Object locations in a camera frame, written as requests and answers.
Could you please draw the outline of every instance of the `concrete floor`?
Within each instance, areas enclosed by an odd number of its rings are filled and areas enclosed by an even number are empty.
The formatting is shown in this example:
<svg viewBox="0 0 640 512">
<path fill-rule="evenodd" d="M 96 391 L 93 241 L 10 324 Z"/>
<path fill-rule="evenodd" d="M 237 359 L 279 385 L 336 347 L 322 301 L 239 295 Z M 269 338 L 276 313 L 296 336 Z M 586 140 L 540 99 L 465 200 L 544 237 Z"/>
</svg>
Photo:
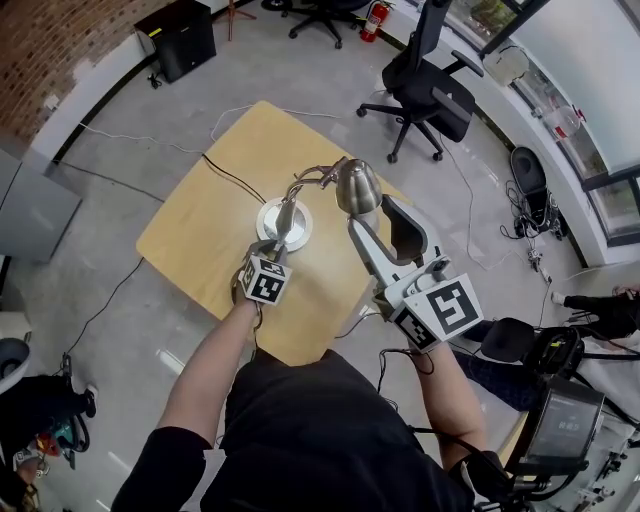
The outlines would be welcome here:
<svg viewBox="0 0 640 512">
<path fill-rule="evenodd" d="M 487 318 L 514 316 L 538 324 L 546 286 L 516 255 L 487 271 L 465 251 L 470 193 L 451 157 L 431 160 L 433 148 L 412 129 L 389 165 L 399 131 L 393 118 L 354 115 L 361 102 L 392 101 L 381 93 L 380 72 L 397 54 L 383 41 L 365 44 L 342 25 L 344 48 L 337 51 L 323 28 L 310 27 L 293 41 L 288 30 L 296 16 L 246 7 L 258 16 L 237 21 L 234 40 L 226 41 L 226 25 L 214 25 L 218 55 L 174 84 L 152 90 L 144 71 L 128 83 L 91 122 L 116 134 L 151 135 L 186 148 L 206 150 L 209 132 L 226 110 L 258 100 L 287 109 L 330 113 L 340 119 L 299 116 L 345 150 L 369 162 L 392 185 L 421 208 L 440 230 L 445 252 L 459 272 L 467 272 Z M 222 134 L 241 112 L 226 115 Z M 474 118 L 463 143 L 445 140 L 474 193 L 471 252 L 485 267 L 496 265 L 509 251 L 526 259 L 526 242 L 503 238 L 498 227 L 511 226 L 504 183 L 510 179 L 508 152 Z M 151 142 L 108 139 L 84 132 L 65 160 L 143 188 L 165 198 L 197 159 Z M 136 265 L 135 242 L 160 206 L 149 197 L 71 169 L 57 171 L 83 197 L 52 261 L 46 265 L 14 261 L 8 286 L 16 290 L 33 325 L 35 372 L 57 369 L 62 352 L 77 338 L 84 322 L 98 311 L 115 285 Z M 579 270 L 567 241 L 538 239 L 543 265 L 556 282 Z M 356 320 L 359 307 L 345 331 Z M 548 304 L 544 324 L 563 318 Z M 90 423 L 92 447 L 77 457 L 72 473 L 65 462 L 52 461 L 46 485 L 62 504 L 75 511 L 108 508 L 154 428 L 176 373 L 162 358 L 167 353 L 186 362 L 203 336 L 216 325 L 200 306 L 171 285 L 149 264 L 118 291 L 109 308 L 93 322 L 73 352 L 75 371 L 100 389 L 98 416 Z M 336 344 L 356 368 L 377 380 L 378 352 L 406 341 L 378 318 L 370 318 Z M 426 425 L 417 380 L 409 361 L 389 358 L 383 393 L 400 405 L 409 423 Z M 491 410 L 492 444 L 497 448 L 515 413 L 479 388 Z M 437 458 L 434 439 L 423 439 Z"/>
</svg>

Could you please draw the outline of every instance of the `person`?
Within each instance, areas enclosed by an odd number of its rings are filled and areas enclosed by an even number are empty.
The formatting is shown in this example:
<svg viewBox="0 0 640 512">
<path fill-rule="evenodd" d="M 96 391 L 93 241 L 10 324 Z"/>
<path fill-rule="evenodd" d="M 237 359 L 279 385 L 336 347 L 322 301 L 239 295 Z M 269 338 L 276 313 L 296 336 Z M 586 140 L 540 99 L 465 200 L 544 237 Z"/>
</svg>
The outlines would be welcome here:
<svg viewBox="0 0 640 512">
<path fill-rule="evenodd" d="M 551 302 L 598 316 L 598 320 L 576 327 L 584 336 L 601 340 L 626 338 L 638 330 L 640 322 L 640 285 L 614 288 L 612 297 L 565 296 L 551 294 Z"/>
<path fill-rule="evenodd" d="M 256 304 L 241 297 L 196 349 L 113 512 L 178 512 L 194 502 L 196 488 L 202 512 L 472 510 L 474 492 L 463 476 L 469 452 L 438 437 L 440 467 L 337 353 L 289 367 L 257 349 L 234 380 L 256 315 Z M 479 402 L 449 346 L 412 358 L 432 427 L 497 461 L 487 451 Z M 203 490 L 225 397 L 226 459 Z"/>
<path fill-rule="evenodd" d="M 32 457 L 14 472 L 15 454 L 56 423 L 80 414 L 93 418 L 96 396 L 92 385 L 78 394 L 66 377 L 49 375 L 24 377 L 0 394 L 0 511 L 20 509 L 39 469 L 40 457 Z"/>
</svg>

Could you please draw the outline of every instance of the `white circular base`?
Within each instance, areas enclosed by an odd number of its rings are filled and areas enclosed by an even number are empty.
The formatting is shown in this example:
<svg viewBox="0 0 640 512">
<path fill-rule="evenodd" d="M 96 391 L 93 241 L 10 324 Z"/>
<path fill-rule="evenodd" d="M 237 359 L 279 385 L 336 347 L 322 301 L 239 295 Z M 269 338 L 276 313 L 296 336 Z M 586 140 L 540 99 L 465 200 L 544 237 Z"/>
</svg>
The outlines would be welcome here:
<svg viewBox="0 0 640 512">
<path fill-rule="evenodd" d="M 281 197 L 271 199 L 260 208 L 258 218 L 256 219 L 256 231 L 258 232 L 258 238 L 260 238 L 260 240 L 277 239 L 276 219 L 278 218 L 278 213 L 280 213 L 282 199 Z M 312 230 L 313 219 L 311 218 L 311 212 L 301 201 L 296 201 L 293 227 L 285 238 L 287 250 L 293 252 L 304 246 L 304 244 L 309 241 Z"/>
</svg>

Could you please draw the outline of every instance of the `black t-shirt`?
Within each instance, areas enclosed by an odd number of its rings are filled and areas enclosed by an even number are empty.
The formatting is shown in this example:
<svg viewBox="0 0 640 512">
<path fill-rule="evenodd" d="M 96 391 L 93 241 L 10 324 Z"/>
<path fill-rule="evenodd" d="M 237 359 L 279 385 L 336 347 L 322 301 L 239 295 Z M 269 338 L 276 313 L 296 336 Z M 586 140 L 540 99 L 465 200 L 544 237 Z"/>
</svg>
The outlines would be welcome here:
<svg viewBox="0 0 640 512">
<path fill-rule="evenodd" d="M 226 460 L 202 512 L 470 511 L 473 492 L 421 449 L 373 386 L 329 351 L 304 367 L 265 352 L 243 367 L 227 399 Z M 178 512 L 205 469 L 207 441 L 154 431 L 112 511 Z"/>
</svg>

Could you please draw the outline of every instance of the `wooden table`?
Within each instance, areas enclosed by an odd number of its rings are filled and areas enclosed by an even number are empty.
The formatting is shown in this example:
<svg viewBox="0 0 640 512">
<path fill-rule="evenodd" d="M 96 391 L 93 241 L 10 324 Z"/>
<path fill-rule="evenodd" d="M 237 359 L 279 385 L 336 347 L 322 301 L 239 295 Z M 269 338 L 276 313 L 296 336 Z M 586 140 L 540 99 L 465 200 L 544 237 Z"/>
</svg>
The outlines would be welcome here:
<svg viewBox="0 0 640 512">
<path fill-rule="evenodd" d="M 220 137 L 207 156 L 267 201 L 282 197 L 294 180 L 293 173 L 350 157 L 264 101 Z M 406 201 L 388 183 L 380 182 L 384 193 Z M 292 366 L 322 357 L 370 281 L 333 188 L 322 191 L 307 186 L 298 195 L 313 217 L 311 239 L 289 255 L 287 265 L 293 275 L 280 304 L 263 309 L 260 347 Z M 222 318 L 232 305 L 230 278 L 257 239 L 255 221 L 261 206 L 201 159 L 140 236 L 138 252 L 189 297 Z M 388 244 L 388 219 L 380 215 L 380 221 L 379 236 Z"/>
</svg>

